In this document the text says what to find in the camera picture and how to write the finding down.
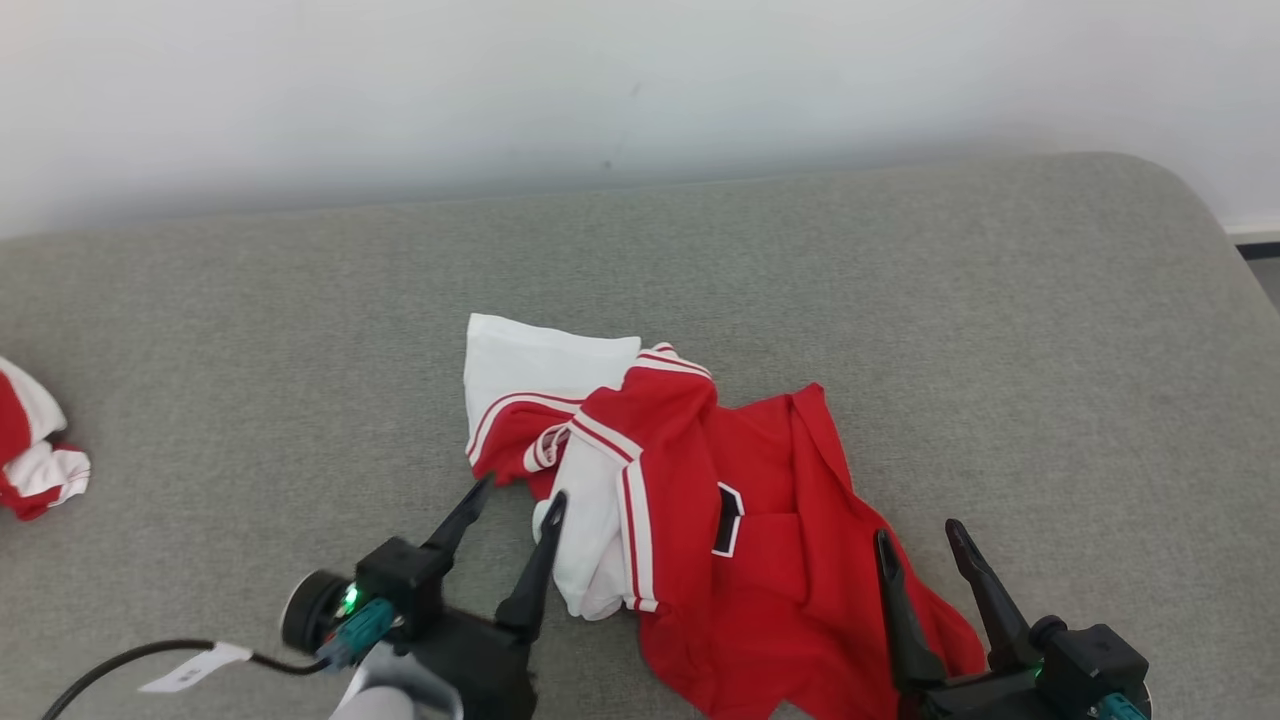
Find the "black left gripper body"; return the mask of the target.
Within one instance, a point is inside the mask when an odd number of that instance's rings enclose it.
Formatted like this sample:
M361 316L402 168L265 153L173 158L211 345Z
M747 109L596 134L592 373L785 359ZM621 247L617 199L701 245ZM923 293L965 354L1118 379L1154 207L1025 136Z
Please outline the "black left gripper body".
M463 719L531 719L529 669L539 628L447 611L413 642L413 659L460 697Z

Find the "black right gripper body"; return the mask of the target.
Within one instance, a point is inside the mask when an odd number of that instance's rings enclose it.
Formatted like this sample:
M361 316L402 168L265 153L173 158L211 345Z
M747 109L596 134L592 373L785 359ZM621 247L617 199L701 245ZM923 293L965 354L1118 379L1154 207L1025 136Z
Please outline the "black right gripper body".
M1030 669L961 676L900 696L901 719L1047 719Z

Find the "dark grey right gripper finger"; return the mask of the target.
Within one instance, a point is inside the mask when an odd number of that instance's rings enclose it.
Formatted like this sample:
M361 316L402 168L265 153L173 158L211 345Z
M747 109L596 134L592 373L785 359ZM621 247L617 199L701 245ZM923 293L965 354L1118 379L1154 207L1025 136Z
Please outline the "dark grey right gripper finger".
M923 692L947 679L942 660L929 647L906 588L906 566L886 529L874 536L881 611L890 673L900 692Z
M969 583L988 638L991 671L1011 673L1033 667L1030 626L997 573L959 519L945 523L950 548L961 577Z

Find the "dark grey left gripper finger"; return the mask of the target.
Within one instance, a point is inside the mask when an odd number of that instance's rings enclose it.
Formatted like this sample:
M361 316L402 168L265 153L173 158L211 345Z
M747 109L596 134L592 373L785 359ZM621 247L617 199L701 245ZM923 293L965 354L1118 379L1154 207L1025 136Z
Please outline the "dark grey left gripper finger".
M492 477L483 477L477 480L430 534L424 548L453 557L466 530L480 518L492 487Z
M495 611L495 624L513 635L517 643L535 643L540 635L568 501L563 491L550 500L539 525L540 539L515 588Z

